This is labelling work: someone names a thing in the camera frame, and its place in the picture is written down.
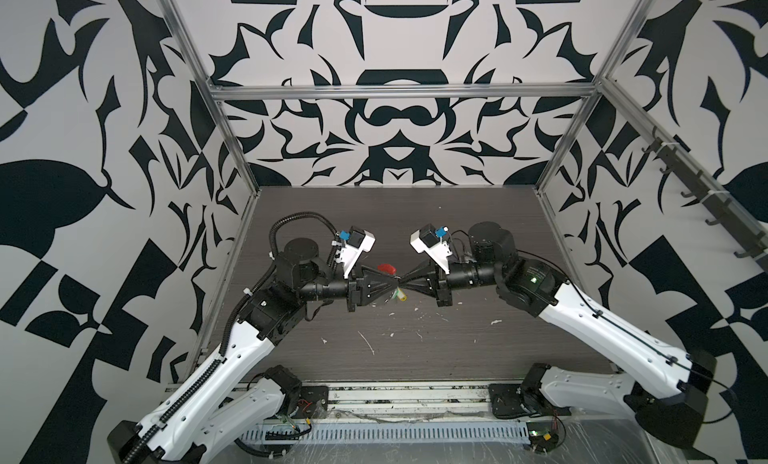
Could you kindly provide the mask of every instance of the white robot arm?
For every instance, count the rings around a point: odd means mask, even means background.
[[[434,227],[424,226],[414,233],[413,247],[427,247],[431,256],[430,249],[444,243],[434,233]],[[604,376],[536,364],[512,396],[491,389],[497,417],[552,414],[553,408],[573,406],[633,416],[659,440],[683,449],[693,446],[713,382],[714,357],[687,353],[611,313],[552,266],[520,257],[510,232],[496,223],[475,224],[468,238],[471,260],[454,259],[447,269],[427,261],[401,277],[400,287],[433,296],[444,306],[452,305],[453,289],[496,286],[505,303],[575,335],[623,371]]]
[[[321,220],[334,235],[336,244],[326,261],[318,258],[317,244],[307,238],[293,239],[282,252],[276,251],[277,229],[308,217]],[[397,287],[396,277],[354,267],[374,241],[372,234],[354,227],[337,234],[319,214],[298,213],[279,220],[270,231],[274,262],[253,289],[245,289],[227,320],[222,344],[154,411],[139,422],[122,421],[114,428],[108,444],[115,461],[205,464],[254,424],[294,412],[301,381],[283,366],[268,369],[253,389],[222,403],[256,363],[307,319],[308,301],[346,297],[347,309],[353,311]],[[338,273],[337,264],[341,264]],[[249,452],[269,456],[260,450]]]

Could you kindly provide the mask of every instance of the black and white patterned wall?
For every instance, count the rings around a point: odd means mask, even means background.
[[[249,192],[155,0],[0,7],[2,460],[101,464],[184,372]]]
[[[658,0],[618,81],[755,217],[768,221],[768,0]],[[630,322],[714,354],[691,460],[768,459],[768,275],[602,100],[546,194],[588,291]]]
[[[261,185],[532,184],[577,97],[230,101]]]
[[[635,0],[177,0],[214,84],[591,81]],[[262,185],[535,183],[569,98],[230,102]]]
[[[176,0],[218,85],[590,80],[635,0]],[[411,80],[413,75],[391,75]]]

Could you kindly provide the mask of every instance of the cable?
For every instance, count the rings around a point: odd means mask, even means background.
[[[728,411],[728,413],[727,413],[727,414],[725,414],[723,417],[720,417],[720,418],[718,418],[718,419],[715,419],[714,421],[702,421],[701,423],[702,423],[702,424],[715,424],[715,423],[717,423],[717,422],[720,422],[720,421],[724,421],[724,420],[728,419],[728,418],[729,418],[729,417],[731,417],[733,414],[734,414],[734,409],[733,409],[733,408],[731,408],[731,410],[730,410],[730,411]]]
[[[197,392],[197,390],[203,386],[203,384],[210,378],[210,376],[214,373],[216,368],[221,365],[220,360],[214,360],[214,362],[210,363],[210,366],[202,373],[200,374],[200,377],[197,378],[195,382],[192,383],[189,388],[184,391],[184,393],[179,397],[179,399],[176,400],[165,412],[163,412],[163,415],[160,416],[160,422],[165,424],[168,422],[168,419],[178,411],[181,406],[184,405],[184,403],[192,397],[192,395]],[[147,446],[149,441],[154,437],[155,434],[158,433],[160,430],[160,427],[157,424],[153,424],[152,427],[150,427],[144,435],[139,439],[132,448],[128,451],[128,454],[125,455],[123,458],[123,464],[131,464],[135,459],[138,458],[139,454],[144,450],[144,448]]]
[[[567,429],[565,429],[565,422],[563,422],[563,421],[562,421],[562,420],[561,420],[561,419],[558,417],[557,413],[555,413],[555,414],[554,414],[554,418],[556,419],[556,420],[554,421],[554,422],[555,422],[555,429],[557,429],[557,422],[558,422],[558,421],[560,421],[560,424],[562,425],[562,428],[563,428],[563,439],[561,439],[561,440],[558,440],[558,444],[557,444],[557,445],[556,445],[556,446],[555,446],[555,447],[554,447],[552,450],[555,450],[555,449],[559,448],[560,446],[562,446],[562,445],[563,445],[563,442],[565,442],[565,438],[566,438],[566,437],[568,437],[568,430],[567,430]]]
[[[256,374],[256,375],[254,375],[253,377],[251,377],[251,378],[250,378],[250,381],[248,381],[248,385],[247,385],[247,386],[245,386],[245,391],[246,391],[246,392],[250,391],[250,385],[251,385],[251,383],[253,383],[255,380],[259,379],[260,377],[264,377],[264,373],[258,373],[258,374]]]
[[[304,429],[303,431],[300,431],[300,432],[294,432],[293,434],[283,434],[282,432],[269,431],[269,432],[264,432],[264,436],[270,436],[270,437],[274,437],[274,438],[282,437],[285,440],[299,439],[300,437],[305,436],[305,435],[309,434],[310,432],[312,432],[312,422],[310,422],[310,420],[307,419],[306,420],[306,424],[309,427],[307,427],[306,429]]]
[[[459,230],[454,230],[453,232],[454,232],[454,233],[462,233],[462,234],[464,234],[464,235],[467,237],[467,240],[471,240],[471,239],[472,239],[472,238],[469,236],[469,234],[467,234],[467,231],[466,231],[466,230],[461,230],[461,229],[459,229]]]
[[[261,289],[261,286],[264,286],[264,283],[272,276],[272,274],[275,272],[275,262],[272,261],[270,264],[269,269],[266,270],[264,273],[264,276],[259,279],[257,283],[254,284],[254,287],[250,290],[250,295],[246,294],[244,295],[240,301],[235,305],[235,307],[232,309],[232,313],[230,313],[230,316],[226,318],[226,324],[224,325],[224,332],[221,335],[221,344],[219,345],[219,354],[221,354],[222,357],[226,357],[226,349],[230,345],[230,334],[232,334],[232,327],[235,325],[235,322],[237,321],[237,316],[240,315],[240,311],[243,310],[245,305],[253,299],[254,294],[257,290]]]
[[[278,220],[272,225],[272,228],[270,229],[270,250],[272,251],[272,258],[274,259],[277,257],[277,254],[279,251],[277,250],[277,231],[280,230],[280,228],[284,225],[286,225],[288,222],[293,222],[294,220],[299,219],[317,219],[321,221],[323,224],[325,224],[326,227],[328,227],[328,230],[331,231],[331,234],[333,234],[333,239],[338,240],[339,233],[336,231],[336,228],[333,226],[330,220],[326,219],[323,215],[318,214],[317,212],[297,212],[292,213],[289,216],[285,216],[282,219]],[[328,260],[326,262],[328,266],[331,268],[331,276],[333,275],[333,272],[336,270],[336,246],[331,246],[331,252],[328,255]]]
[[[555,269],[559,270],[559,271],[560,271],[560,272],[561,272],[561,273],[562,273],[562,274],[563,274],[565,277],[567,277],[568,279],[570,279],[570,280],[571,280],[571,282],[573,282],[573,280],[571,279],[571,277],[569,277],[569,276],[568,276],[568,275],[567,275],[567,274],[566,274],[566,273],[565,273],[565,272],[564,272],[564,271],[563,271],[563,270],[562,270],[562,269],[561,269],[561,268],[560,268],[560,267],[559,267],[557,264],[555,264],[555,263],[552,263],[552,261],[550,261],[550,260],[548,260],[548,259],[545,259],[545,258],[543,258],[543,257],[541,257],[541,256],[539,256],[539,255],[537,255],[537,254],[534,254],[533,252],[528,252],[528,251],[525,251],[525,250],[520,250],[520,249],[518,249],[518,252],[521,252],[521,253],[524,253],[524,254],[528,254],[529,256],[533,256],[533,257],[536,257],[537,259],[543,260],[545,263],[548,263],[548,264],[550,264],[552,267],[554,267]],[[581,298],[581,300],[584,302],[584,305],[586,305],[586,306],[587,306],[587,307],[590,309],[590,311],[592,311],[592,314],[593,314],[595,317],[599,317],[599,318],[602,318],[603,320],[605,320],[606,322],[608,322],[610,325],[613,325],[614,327],[616,327],[616,328],[617,328],[617,329],[619,329],[620,331],[622,331],[622,332],[624,332],[624,333],[628,334],[628,335],[629,335],[629,336],[631,336],[633,339],[637,340],[639,343],[641,343],[641,344],[645,345],[646,347],[648,347],[648,349],[652,350],[652,351],[653,351],[654,353],[656,353],[658,356],[660,356],[660,357],[664,357],[664,358],[665,358],[667,361],[669,361],[669,362],[671,362],[671,363],[675,364],[675,365],[676,365],[676,366],[678,366],[678,367],[681,367],[681,368],[685,369],[685,370],[686,370],[686,371],[688,371],[689,373],[695,374],[696,376],[699,376],[699,377],[701,377],[701,378],[703,378],[703,379],[706,379],[706,380],[708,380],[708,381],[710,381],[710,382],[713,382],[713,383],[717,384],[718,386],[722,387],[723,389],[725,389],[726,391],[730,392],[730,394],[731,394],[731,395],[734,397],[734,405],[733,405],[733,406],[731,406],[731,409],[730,409],[730,411],[728,411],[728,413],[727,413],[727,414],[725,414],[724,416],[722,416],[722,417],[720,417],[720,418],[718,418],[718,419],[715,419],[715,420],[712,420],[712,421],[703,421],[703,422],[701,422],[702,424],[714,424],[714,423],[716,423],[716,422],[720,422],[720,421],[723,421],[723,420],[727,419],[728,417],[730,417],[730,416],[731,416],[731,415],[734,413],[734,407],[737,407],[737,406],[739,405],[739,397],[736,395],[736,393],[734,392],[734,390],[733,390],[733,389],[731,389],[729,386],[726,386],[726,385],[725,385],[723,382],[720,382],[719,380],[715,379],[715,378],[714,378],[714,376],[712,376],[712,377],[710,377],[710,376],[707,376],[706,374],[700,373],[700,372],[698,372],[698,371],[696,371],[696,370],[693,370],[693,369],[691,369],[690,367],[686,367],[686,366],[684,366],[683,364],[680,364],[680,363],[678,363],[676,359],[670,359],[670,357],[669,357],[669,356],[667,356],[666,354],[662,353],[661,351],[659,351],[658,349],[656,349],[655,347],[653,347],[651,344],[648,344],[647,342],[645,342],[644,340],[642,340],[640,337],[637,337],[636,335],[632,334],[631,332],[629,332],[628,330],[626,330],[626,329],[625,329],[624,327],[622,327],[621,325],[618,325],[618,324],[616,324],[614,321],[610,320],[608,317],[606,317],[605,315],[603,315],[602,311],[597,311],[597,310],[596,310],[594,307],[592,307],[592,306],[589,304],[589,302],[587,301],[587,299],[584,297],[584,295],[581,293],[581,291],[578,289],[578,287],[577,287],[577,286],[573,286],[573,288],[574,288],[574,290],[576,291],[576,294],[578,294],[578,296],[579,296],[579,297]]]
[[[451,251],[453,251],[453,255],[456,256],[456,260],[458,260],[459,263],[461,263],[462,257],[461,255],[459,255],[458,251],[456,250],[456,244],[453,242],[453,236],[451,235],[451,233],[448,233],[448,245],[450,246]]]
[[[315,312],[312,314],[312,317],[307,317],[306,315],[304,315],[304,320],[305,320],[306,322],[308,322],[308,323],[311,323],[311,322],[312,322],[312,320],[313,320],[313,319],[314,319],[314,318],[317,316],[317,313],[319,313],[319,312],[320,312],[320,310],[321,310],[323,307],[325,307],[326,305],[330,305],[330,304],[333,304],[334,302],[335,302],[334,300],[323,300],[323,301],[322,301],[322,304],[321,304],[321,305],[318,305],[317,309],[315,309]]]
[[[248,446],[247,444],[245,444],[239,437],[237,439],[235,439],[235,445],[237,447],[241,448],[242,450],[244,450],[245,452],[251,454],[252,456],[265,457],[267,459],[269,459],[269,458],[275,459],[277,457],[283,457],[282,454],[275,454],[274,452],[267,452],[267,451],[261,451],[261,450],[258,450],[258,449],[254,449],[253,447]]]

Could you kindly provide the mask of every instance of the black motor housing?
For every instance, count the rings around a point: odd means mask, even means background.
[[[479,263],[514,262],[518,249],[514,246],[512,233],[502,229],[496,222],[480,222],[469,228],[469,246]]]

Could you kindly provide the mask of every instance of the wall hook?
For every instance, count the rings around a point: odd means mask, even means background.
[[[737,259],[745,259],[747,257],[752,257],[752,251],[751,250],[745,250],[744,252],[734,252],[734,256],[736,256]]]

